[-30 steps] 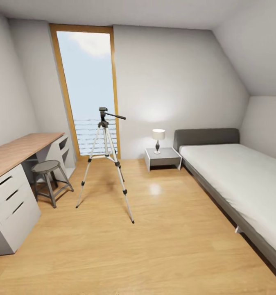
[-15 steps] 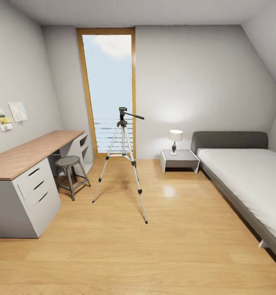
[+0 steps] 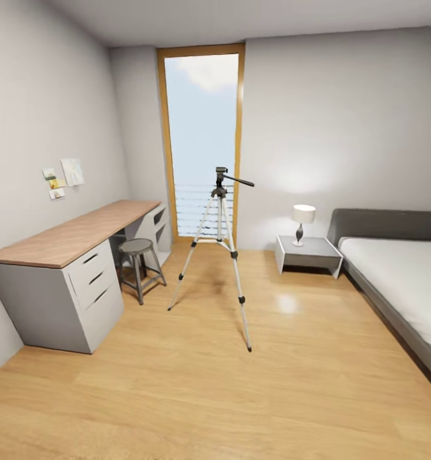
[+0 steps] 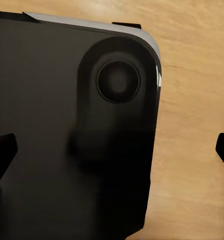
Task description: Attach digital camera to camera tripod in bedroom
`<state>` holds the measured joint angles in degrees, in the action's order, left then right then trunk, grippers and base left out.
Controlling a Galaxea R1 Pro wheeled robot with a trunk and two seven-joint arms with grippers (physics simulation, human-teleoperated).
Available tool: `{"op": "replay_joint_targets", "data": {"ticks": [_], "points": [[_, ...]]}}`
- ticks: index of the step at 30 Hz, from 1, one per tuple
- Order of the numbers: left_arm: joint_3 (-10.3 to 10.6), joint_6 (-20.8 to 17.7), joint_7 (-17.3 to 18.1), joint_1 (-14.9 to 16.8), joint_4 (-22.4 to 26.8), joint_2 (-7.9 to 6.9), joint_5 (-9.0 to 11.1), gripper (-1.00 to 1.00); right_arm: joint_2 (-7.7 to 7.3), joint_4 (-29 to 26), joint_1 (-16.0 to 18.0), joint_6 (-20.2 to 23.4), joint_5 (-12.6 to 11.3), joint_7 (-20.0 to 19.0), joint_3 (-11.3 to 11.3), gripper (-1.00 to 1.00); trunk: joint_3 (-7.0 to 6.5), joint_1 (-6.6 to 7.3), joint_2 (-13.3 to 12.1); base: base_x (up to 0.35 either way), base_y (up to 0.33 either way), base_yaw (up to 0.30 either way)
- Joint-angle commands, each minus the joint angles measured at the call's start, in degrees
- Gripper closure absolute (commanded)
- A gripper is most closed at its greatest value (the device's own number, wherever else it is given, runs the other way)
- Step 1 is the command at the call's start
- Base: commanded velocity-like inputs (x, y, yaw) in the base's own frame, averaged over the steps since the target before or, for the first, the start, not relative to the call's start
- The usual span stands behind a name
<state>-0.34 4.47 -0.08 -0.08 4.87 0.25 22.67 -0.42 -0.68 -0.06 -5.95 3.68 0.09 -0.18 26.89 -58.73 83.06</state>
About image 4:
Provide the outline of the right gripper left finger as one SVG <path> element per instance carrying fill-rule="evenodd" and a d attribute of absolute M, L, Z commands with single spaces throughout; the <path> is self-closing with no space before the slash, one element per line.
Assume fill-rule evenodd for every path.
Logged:
<path fill-rule="evenodd" d="M 0 136 L 0 180 L 17 152 L 17 141 L 13 133 Z"/>

